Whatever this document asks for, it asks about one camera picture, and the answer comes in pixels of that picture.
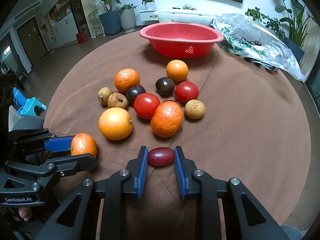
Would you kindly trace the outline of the left hand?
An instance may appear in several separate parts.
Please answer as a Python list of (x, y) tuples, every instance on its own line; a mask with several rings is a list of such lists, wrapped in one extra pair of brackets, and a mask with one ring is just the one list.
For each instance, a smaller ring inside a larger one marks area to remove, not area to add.
[(18, 214), (26, 222), (29, 219), (31, 219), (31, 217), (33, 215), (32, 210), (31, 210), (30, 207), (19, 207), (18, 208)]

